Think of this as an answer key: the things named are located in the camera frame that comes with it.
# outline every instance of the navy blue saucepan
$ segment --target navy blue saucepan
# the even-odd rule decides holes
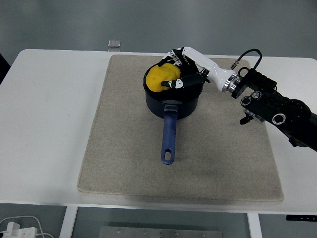
[[[153,92],[146,85],[146,76],[152,67],[143,77],[145,99],[150,111],[164,119],[161,160],[164,164],[170,165],[175,159],[176,122],[195,110],[204,85]]]

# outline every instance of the beige mat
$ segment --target beige mat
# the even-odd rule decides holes
[[[161,57],[114,55],[92,125],[78,189],[106,197],[201,203],[283,200],[264,124],[241,126],[240,99],[206,83],[178,120],[172,165],[160,160],[163,119],[147,108],[143,75]],[[213,59],[229,68],[234,59]],[[242,61],[236,68],[249,66]]]

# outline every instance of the white cable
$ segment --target white cable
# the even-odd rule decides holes
[[[54,238],[51,234],[49,233],[41,233],[41,234],[35,234],[36,236],[40,236],[40,235],[43,235],[43,236],[50,236],[52,238]]]
[[[1,224],[3,221],[5,221],[5,220],[15,219],[15,218],[34,218],[34,219],[38,222],[39,228],[40,228],[40,231],[41,231],[41,233],[40,233],[40,234],[37,234],[37,235],[38,235],[38,236],[39,236],[39,235],[42,235],[43,238],[45,238],[44,235],[48,235],[48,236],[51,236],[52,238],[54,238],[51,234],[43,233],[43,230],[42,230],[41,223],[40,223],[39,219],[38,219],[37,217],[34,217],[34,216],[7,217],[7,218],[2,219],[2,220],[0,221],[0,224]]]

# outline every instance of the black cable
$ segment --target black cable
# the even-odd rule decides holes
[[[248,72],[249,72],[249,70],[250,70],[248,67],[242,67],[241,69],[239,69],[238,75],[241,75],[240,73],[241,73],[241,71],[244,70],[244,69],[245,69],[246,71],[248,71]]]
[[[237,66],[237,64],[239,63],[239,61],[243,58],[243,56],[245,56],[246,54],[248,54],[248,53],[250,53],[250,52],[257,52],[258,54],[259,54],[259,59],[258,59],[258,61],[256,62],[256,64],[254,65],[254,69],[256,69],[257,67],[258,67],[258,65],[260,64],[260,62],[261,62],[261,60],[262,60],[262,53],[261,53],[261,51],[260,50],[258,50],[258,49],[250,49],[250,50],[248,50],[248,51],[245,51],[236,61],[235,61],[235,63],[231,66],[231,69],[234,69],[236,66]]]

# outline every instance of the yellow sponge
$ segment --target yellow sponge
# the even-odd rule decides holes
[[[153,92],[161,92],[169,89],[169,87],[162,86],[163,81],[171,81],[179,79],[180,69],[171,63],[165,63],[161,67],[155,65],[152,67],[145,79],[148,88]]]

